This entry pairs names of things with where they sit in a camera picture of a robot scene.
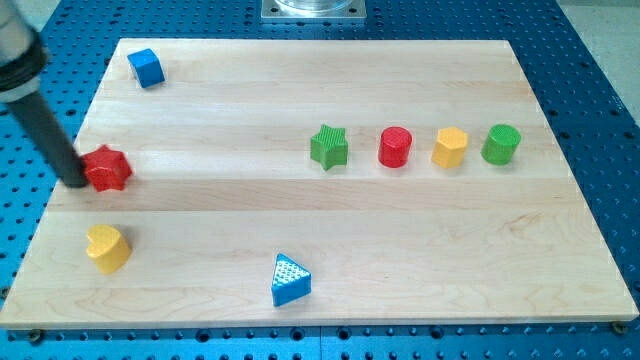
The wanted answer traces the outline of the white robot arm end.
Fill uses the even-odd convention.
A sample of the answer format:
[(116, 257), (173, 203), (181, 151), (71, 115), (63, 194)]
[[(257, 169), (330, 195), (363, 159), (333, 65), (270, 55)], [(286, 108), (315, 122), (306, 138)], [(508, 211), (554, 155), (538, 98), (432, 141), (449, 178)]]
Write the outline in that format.
[(11, 0), (1, 0), (1, 102), (37, 91), (48, 54), (39, 33)]

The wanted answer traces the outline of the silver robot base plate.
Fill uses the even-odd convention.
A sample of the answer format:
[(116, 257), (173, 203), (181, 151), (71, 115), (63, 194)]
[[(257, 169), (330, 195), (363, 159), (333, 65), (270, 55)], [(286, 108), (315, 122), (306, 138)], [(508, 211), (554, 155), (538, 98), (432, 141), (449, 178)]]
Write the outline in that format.
[(367, 17), (365, 0), (262, 0), (264, 21), (354, 20)]

